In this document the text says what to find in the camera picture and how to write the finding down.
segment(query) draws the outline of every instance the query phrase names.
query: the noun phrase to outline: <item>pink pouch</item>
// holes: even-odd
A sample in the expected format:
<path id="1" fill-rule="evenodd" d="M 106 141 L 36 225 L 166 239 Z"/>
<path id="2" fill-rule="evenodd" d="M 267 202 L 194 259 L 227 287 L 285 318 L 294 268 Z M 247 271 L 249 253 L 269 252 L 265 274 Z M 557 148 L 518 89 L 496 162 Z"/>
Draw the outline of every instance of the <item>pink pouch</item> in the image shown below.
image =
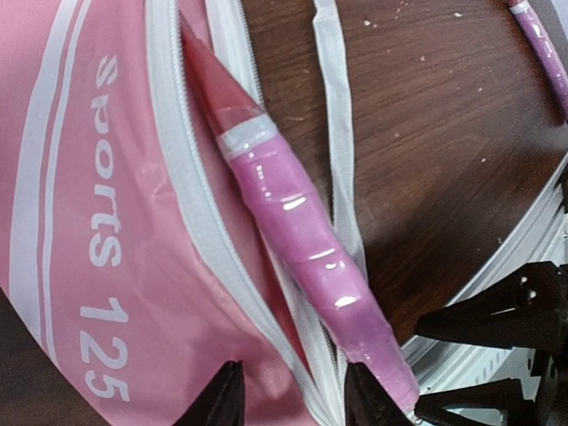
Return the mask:
<path id="1" fill-rule="evenodd" d="M 209 42 L 204 3 L 181 8 Z M 172 424 L 227 360 L 244 364 L 247 424 L 341 424 L 185 93 L 177 13 L 3 1 L 2 290 L 113 425 Z"/>

